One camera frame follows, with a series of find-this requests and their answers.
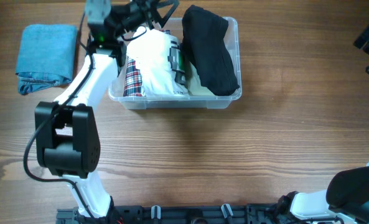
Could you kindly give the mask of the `red navy plaid shirt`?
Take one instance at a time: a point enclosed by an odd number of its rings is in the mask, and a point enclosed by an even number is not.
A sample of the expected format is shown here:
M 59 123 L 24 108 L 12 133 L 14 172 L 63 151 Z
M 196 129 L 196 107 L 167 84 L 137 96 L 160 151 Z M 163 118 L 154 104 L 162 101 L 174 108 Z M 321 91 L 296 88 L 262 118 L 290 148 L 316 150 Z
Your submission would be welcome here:
M 169 30 L 140 27 L 128 44 L 124 96 L 169 96 L 174 94 L 174 73 L 168 61 Z

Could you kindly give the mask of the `cream cloth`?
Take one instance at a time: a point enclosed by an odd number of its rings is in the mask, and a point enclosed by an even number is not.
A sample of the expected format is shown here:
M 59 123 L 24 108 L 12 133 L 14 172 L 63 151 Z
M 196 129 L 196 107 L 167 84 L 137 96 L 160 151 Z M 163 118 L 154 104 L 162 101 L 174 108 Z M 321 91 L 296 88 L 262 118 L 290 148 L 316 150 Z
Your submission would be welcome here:
M 185 87 L 188 89 L 190 96 L 214 96 L 214 94 L 207 88 L 201 85 L 200 77 L 197 69 L 190 61 L 185 61 Z

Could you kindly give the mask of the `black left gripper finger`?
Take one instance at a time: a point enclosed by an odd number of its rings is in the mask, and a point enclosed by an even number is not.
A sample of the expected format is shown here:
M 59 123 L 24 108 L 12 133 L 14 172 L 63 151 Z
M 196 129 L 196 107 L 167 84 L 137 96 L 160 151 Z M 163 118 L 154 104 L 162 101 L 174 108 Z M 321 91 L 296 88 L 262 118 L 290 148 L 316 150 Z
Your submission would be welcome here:
M 154 29 L 154 23 L 157 22 L 157 0 L 139 0 L 139 8 L 143 13 L 146 24 L 150 30 Z
M 171 15 L 179 6 L 179 0 L 157 0 L 155 7 L 155 21 L 160 25 L 160 27 L 164 27 L 167 21 L 170 19 Z M 162 8 L 168 7 L 169 9 L 165 14 L 161 15 L 159 10 Z

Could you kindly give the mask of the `white printed t-shirt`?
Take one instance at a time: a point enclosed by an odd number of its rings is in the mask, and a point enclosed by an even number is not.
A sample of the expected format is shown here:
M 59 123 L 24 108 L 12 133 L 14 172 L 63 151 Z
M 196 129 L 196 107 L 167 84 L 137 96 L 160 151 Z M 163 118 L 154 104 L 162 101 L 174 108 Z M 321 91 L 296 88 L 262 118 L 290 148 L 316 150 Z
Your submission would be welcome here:
M 127 54 L 141 74 L 142 96 L 189 96 L 178 38 L 144 26 L 139 27 L 133 37 Z

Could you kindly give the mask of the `black garment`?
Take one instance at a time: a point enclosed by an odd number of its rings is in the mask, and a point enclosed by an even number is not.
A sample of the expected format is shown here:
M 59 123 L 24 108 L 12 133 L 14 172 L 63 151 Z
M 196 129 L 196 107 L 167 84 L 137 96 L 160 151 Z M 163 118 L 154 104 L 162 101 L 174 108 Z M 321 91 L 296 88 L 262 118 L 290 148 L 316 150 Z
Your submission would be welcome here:
M 182 18 L 182 52 L 196 68 L 200 85 L 214 95 L 232 95 L 240 86 L 224 37 L 229 22 L 202 7 L 190 6 Z

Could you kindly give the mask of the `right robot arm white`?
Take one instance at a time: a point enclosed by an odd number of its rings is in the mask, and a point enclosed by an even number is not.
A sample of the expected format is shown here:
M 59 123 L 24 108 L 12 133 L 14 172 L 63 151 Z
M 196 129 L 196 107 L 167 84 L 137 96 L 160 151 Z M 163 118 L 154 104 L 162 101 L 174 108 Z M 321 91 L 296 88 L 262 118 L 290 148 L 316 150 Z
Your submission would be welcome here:
M 369 162 L 339 172 L 326 190 L 295 193 L 289 214 L 293 223 L 369 223 Z

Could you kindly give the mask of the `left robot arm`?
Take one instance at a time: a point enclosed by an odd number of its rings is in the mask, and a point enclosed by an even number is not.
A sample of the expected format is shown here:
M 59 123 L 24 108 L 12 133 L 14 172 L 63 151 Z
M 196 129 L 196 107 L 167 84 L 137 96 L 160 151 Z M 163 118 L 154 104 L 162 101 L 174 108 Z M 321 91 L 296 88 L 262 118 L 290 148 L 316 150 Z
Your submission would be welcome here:
M 146 24 L 163 27 L 179 6 L 178 0 L 87 1 L 82 17 L 90 29 L 83 46 L 86 55 L 79 74 L 53 102 L 35 108 L 35 132 L 23 158 L 26 174 L 44 182 L 29 169 L 28 156 L 36 145 L 37 161 L 52 174 L 50 182 L 65 182 L 77 201 L 72 220 L 78 223 L 123 223 L 113 198 L 97 172 L 100 139 L 94 110 L 109 85 L 119 76 L 126 60 L 125 34 Z

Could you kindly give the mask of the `blue denim jeans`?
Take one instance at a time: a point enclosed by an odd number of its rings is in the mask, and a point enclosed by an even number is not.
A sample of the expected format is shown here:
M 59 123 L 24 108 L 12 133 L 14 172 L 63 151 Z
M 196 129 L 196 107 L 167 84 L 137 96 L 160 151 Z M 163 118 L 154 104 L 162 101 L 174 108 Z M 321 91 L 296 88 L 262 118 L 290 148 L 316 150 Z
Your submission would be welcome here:
M 32 24 L 23 30 L 16 65 L 20 95 L 72 82 L 77 33 L 68 24 Z

